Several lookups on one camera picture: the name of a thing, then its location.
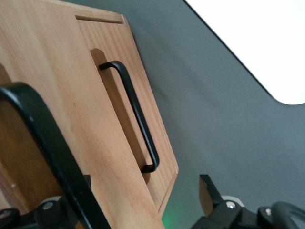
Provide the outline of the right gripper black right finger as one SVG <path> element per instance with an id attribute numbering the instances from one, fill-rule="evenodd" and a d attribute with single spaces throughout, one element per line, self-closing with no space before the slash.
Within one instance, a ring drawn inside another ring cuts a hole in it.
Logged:
<path id="1" fill-rule="evenodd" d="M 216 207 L 223 201 L 229 202 L 228 208 L 233 209 L 238 204 L 242 206 L 240 199 L 232 196 L 222 196 L 209 175 L 199 176 L 199 200 L 206 217 L 210 216 Z"/>

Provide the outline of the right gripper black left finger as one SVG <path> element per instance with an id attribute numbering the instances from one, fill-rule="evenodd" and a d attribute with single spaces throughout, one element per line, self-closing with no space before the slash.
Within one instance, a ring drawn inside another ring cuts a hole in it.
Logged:
<path id="1" fill-rule="evenodd" d="M 34 211 L 37 226 L 82 226 L 66 195 L 43 200 Z"/>

